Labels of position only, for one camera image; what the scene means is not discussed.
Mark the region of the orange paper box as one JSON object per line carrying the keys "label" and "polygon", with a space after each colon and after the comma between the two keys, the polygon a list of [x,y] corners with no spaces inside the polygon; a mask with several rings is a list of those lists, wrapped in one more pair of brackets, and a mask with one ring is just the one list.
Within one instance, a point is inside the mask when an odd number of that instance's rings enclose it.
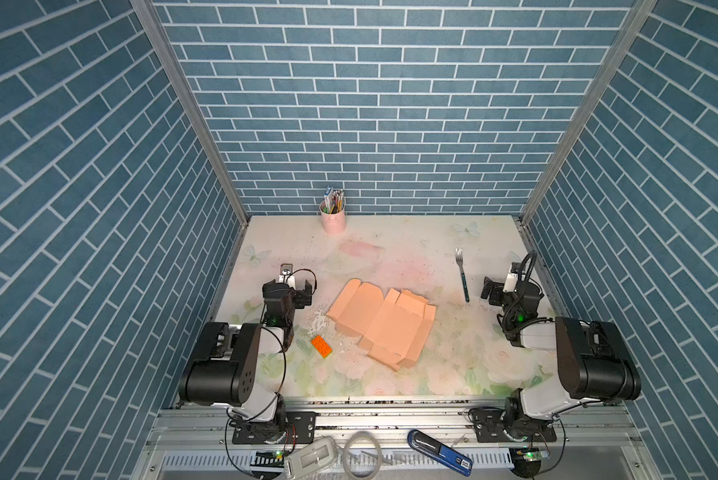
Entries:
{"label": "orange paper box", "polygon": [[414,367],[432,331],[437,307],[409,290],[350,280],[327,312],[336,330],[358,339],[370,358],[398,371]]}

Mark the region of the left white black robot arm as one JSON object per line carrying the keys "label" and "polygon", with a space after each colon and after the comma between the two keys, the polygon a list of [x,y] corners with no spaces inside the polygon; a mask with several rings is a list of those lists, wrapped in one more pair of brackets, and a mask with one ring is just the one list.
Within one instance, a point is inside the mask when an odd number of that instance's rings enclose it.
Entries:
{"label": "left white black robot arm", "polygon": [[273,352],[285,355],[294,338],[295,313],[312,305],[318,282],[296,287],[293,272],[262,286],[263,310],[256,323],[232,327],[224,322],[204,325],[178,383],[181,401],[229,409],[243,425],[284,428],[281,393],[256,382],[263,339],[274,341]]}

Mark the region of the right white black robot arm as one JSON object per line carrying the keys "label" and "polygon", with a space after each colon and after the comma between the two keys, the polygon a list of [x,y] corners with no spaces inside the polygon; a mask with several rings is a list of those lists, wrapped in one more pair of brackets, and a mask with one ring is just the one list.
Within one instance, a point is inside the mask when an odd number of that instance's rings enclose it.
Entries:
{"label": "right white black robot arm", "polygon": [[535,431],[577,407],[640,396],[641,378],[615,324],[540,317],[540,286],[517,274],[503,283],[486,277],[480,297],[501,308],[498,325],[511,346],[551,352],[556,358],[548,380],[518,388],[506,399],[505,429]]}

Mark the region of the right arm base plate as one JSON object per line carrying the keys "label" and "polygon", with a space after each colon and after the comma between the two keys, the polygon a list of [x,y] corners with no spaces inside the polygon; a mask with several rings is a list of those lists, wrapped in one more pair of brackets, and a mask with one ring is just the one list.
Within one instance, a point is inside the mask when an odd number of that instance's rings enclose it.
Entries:
{"label": "right arm base plate", "polygon": [[526,443],[538,440],[541,443],[557,441],[551,421],[538,420],[506,412],[496,407],[475,407],[468,411],[479,443]]}

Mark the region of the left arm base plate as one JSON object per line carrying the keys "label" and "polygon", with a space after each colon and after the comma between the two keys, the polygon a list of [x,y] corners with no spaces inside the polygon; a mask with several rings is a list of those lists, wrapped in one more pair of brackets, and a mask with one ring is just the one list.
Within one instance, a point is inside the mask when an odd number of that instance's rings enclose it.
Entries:
{"label": "left arm base plate", "polygon": [[264,445],[286,442],[295,446],[308,445],[314,440],[316,427],[314,411],[276,413],[269,421],[241,421],[233,427],[234,445]]}

